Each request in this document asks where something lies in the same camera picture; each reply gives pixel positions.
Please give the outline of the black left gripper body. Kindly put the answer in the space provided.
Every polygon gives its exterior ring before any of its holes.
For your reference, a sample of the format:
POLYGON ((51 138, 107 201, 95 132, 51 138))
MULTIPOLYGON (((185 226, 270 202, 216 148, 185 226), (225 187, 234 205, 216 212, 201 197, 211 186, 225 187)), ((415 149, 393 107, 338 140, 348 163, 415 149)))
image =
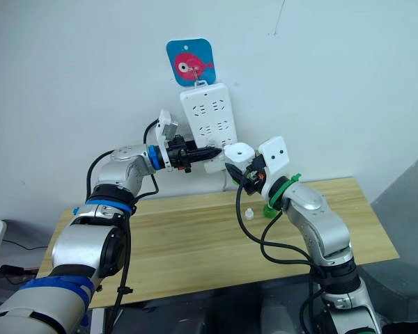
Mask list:
POLYGON ((177 134, 167 144, 167 155, 171 166, 184 170, 185 173, 191 173, 194 141, 186 141, 183 136, 177 134))

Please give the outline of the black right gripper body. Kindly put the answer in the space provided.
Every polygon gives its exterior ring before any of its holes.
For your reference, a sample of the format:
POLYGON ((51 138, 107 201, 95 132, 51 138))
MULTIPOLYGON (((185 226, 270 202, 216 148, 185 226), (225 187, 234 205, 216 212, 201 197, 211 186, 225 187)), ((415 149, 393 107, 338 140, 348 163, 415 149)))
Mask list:
POLYGON ((261 193, 266 181, 265 167, 266 163, 262 154, 254 157, 248 165, 246 181, 243 186, 248 196, 261 193))

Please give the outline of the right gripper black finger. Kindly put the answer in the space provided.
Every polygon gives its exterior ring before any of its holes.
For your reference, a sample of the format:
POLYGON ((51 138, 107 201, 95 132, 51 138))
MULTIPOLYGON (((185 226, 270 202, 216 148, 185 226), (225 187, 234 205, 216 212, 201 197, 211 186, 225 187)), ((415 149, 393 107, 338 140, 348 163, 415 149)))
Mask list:
POLYGON ((242 180, 243 180, 244 172, 240 168, 235 166, 234 164, 225 163, 225 167, 226 167, 226 171, 230 175, 231 179, 236 184, 241 184, 242 180))

